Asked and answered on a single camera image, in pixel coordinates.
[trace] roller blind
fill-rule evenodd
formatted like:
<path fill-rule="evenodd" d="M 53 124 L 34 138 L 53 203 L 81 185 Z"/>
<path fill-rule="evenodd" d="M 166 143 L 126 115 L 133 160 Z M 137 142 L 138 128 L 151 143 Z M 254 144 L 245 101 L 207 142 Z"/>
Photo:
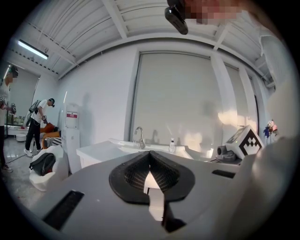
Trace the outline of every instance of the roller blind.
<path fill-rule="evenodd" d="M 245 126 L 246 119 L 248 117 L 248 105 L 247 105 L 244 86 L 238 70 L 229 66 L 226 66 L 226 69 L 231 79 L 231 83 L 235 95 L 236 108 L 238 112 L 238 125 Z"/>
<path fill-rule="evenodd" d="M 221 144 L 218 83 L 209 59 L 175 53 L 142 54 L 135 87 L 133 132 L 146 143 L 188 146 L 202 156 Z"/>

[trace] label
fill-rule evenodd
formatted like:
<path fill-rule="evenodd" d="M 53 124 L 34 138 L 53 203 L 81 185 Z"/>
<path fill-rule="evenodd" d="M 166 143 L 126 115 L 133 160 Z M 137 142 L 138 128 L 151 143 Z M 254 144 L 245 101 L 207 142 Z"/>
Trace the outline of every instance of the label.
<path fill-rule="evenodd" d="M 77 118 L 77 115 L 67 113 L 67 118 Z"/>

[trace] backpack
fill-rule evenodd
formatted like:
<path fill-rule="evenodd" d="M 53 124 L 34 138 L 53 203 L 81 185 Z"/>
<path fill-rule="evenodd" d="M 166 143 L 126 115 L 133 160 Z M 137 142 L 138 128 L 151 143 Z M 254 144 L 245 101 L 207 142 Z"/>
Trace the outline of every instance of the backpack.
<path fill-rule="evenodd" d="M 34 102 L 34 104 L 32 104 L 32 106 L 29 108 L 25 118 L 24 118 L 24 123 L 23 123 L 23 127 L 26 128 L 29 126 L 29 123 L 30 123 L 30 117 L 31 117 L 31 114 L 33 112 L 35 112 L 35 114 L 37 114 L 38 112 L 38 105 L 39 103 L 41 102 L 41 100 L 37 100 Z"/>
<path fill-rule="evenodd" d="M 45 176 L 52 172 L 55 163 L 55 156 L 53 153 L 44 153 L 37 160 L 30 163 L 29 168 L 34 170 L 39 176 Z"/>
<path fill-rule="evenodd" d="M 34 104 L 32 104 L 32 106 L 29 108 L 29 112 L 30 113 L 36 112 L 40 102 L 41 102 L 41 100 L 35 101 Z"/>

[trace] device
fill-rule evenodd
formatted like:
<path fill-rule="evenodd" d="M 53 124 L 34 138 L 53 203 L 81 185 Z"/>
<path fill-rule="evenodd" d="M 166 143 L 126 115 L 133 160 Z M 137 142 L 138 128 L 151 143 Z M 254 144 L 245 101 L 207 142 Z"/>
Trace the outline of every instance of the device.
<path fill-rule="evenodd" d="M 165 9 L 165 18 L 178 32 L 183 35 L 188 33 L 188 26 L 185 22 L 184 0 L 167 0 L 169 7 Z"/>
<path fill-rule="evenodd" d="M 233 162 L 236 159 L 236 154 L 233 151 L 227 151 L 226 146 L 217 148 L 217 159 L 224 162 Z"/>
<path fill-rule="evenodd" d="M 12 103 L 12 104 L 10 105 L 10 108 L 11 108 L 11 113 L 12 113 L 12 114 L 16 114 L 17 108 L 16 108 L 16 106 L 15 106 L 14 103 Z"/>
<path fill-rule="evenodd" d="M 263 143 L 250 125 L 240 128 L 226 143 L 226 149 L 233 151 L 240 159 L 245 156 L 256 154 Z"/>
<path fill-rule="evenodd" d="M 68 103 L 64 105 L 64 122 L 61 130 L 61 145 L 66 152 L 71 173 L 81 169 L 80 158 L 76 149 L 80 148 L 80 130 L 79 130 L 79 106 Z"/>

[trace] black pants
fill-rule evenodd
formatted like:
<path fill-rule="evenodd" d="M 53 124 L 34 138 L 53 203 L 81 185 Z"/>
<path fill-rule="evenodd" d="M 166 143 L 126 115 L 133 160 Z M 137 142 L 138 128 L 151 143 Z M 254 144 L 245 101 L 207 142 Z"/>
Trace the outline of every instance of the black pants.
<path fill-rule="evenodd" d="M 39 144 L 40 129 L 41 129 L 41 125 L 37 121 L 35 121 L 33 118 L 31 118 L 29 130 L 28 130 L 28 134 L 27 134 L 27 138 L 26 138 L 26 143 L 25 143 L 26 150 L 29 150 L 29 148 L 30 148 L 30 144 L 31 144 L 33 135 L 36 139 L 37 149 L 38 150 L 41 149 L 41 145 Z"/>
<path fill-rule="evenodd" d="M 5 164 L 4 158 L 4 126 L 0 126 L 0 160 L 1 160 L 1 167 Z"/>

